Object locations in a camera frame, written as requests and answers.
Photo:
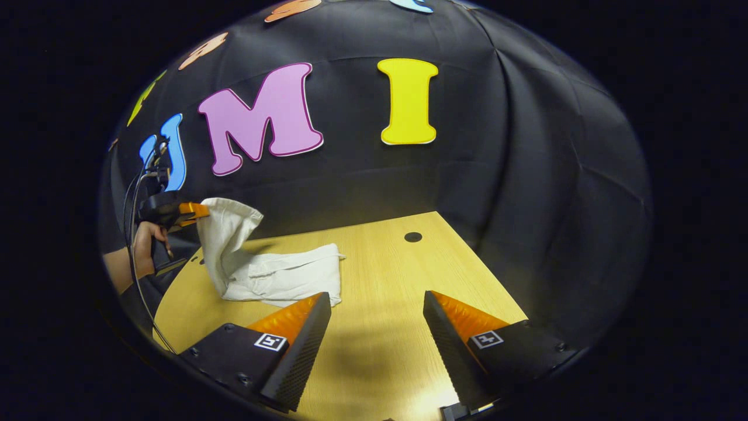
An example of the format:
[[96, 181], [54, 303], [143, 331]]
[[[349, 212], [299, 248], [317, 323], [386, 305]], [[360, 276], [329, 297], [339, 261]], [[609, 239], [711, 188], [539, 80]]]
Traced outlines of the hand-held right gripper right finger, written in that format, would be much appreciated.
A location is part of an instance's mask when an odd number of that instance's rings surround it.
[[508, 323], [438, 291], [423, 317], [460, 404], [469, 411], [536, 392], [582, 350], [529, 320]]

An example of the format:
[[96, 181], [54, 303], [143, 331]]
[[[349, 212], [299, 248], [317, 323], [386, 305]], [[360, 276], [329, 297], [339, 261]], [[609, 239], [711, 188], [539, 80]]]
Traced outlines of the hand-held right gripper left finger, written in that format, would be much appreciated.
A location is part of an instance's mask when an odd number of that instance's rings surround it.
[[243, 401], [295, 412], [330, 318], [330, 296], [323, 291], [248, 327], [224, 323], [180, 357]]

